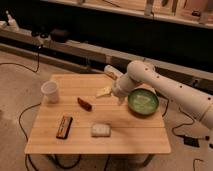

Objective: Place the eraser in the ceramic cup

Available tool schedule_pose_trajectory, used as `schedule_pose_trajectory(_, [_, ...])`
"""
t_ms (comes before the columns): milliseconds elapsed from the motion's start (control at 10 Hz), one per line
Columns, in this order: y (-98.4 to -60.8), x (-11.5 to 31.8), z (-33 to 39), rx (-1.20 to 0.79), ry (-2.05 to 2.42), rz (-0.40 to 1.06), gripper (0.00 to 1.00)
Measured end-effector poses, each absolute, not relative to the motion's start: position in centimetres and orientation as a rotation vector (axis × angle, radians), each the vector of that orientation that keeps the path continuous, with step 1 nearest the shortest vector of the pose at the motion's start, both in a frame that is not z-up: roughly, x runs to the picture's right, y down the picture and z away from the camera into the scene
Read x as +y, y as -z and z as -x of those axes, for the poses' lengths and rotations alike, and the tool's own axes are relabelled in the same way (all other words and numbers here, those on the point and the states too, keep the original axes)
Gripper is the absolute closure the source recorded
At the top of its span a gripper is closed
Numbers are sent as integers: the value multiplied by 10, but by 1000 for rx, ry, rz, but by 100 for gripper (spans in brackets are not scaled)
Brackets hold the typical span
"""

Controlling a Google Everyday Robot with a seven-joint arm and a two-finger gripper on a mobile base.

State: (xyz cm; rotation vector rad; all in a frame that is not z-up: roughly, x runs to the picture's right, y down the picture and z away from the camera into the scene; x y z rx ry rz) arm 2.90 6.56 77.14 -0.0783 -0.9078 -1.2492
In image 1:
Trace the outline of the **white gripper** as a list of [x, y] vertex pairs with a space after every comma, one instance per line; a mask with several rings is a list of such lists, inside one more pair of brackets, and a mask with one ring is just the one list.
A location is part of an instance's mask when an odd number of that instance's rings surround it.
[[112, 89], [110, 86], [106, 86], [97, 91], [96, 97], [106, 97], [111, 95], [111, 91], [114, 96], [118, 97], [118, 105], [122, 105], [124, 102], [124, 97], [129, 94], [127, 90], [128, 80], [124, 77], [118, 78], [112, 85]]

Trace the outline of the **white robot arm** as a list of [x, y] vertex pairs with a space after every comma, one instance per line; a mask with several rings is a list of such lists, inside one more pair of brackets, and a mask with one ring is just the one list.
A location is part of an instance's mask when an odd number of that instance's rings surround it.
[[151, 64], [140, 60], [130, 62], [125, 74], [111, 65], [105, 66], [104, 73], [114, 79], [111, 92], [116, 97], [126, 97], [133, 89], [146, 83], [174, 100], [204, 126], [213, 129], [212, 95], [162, 76]]

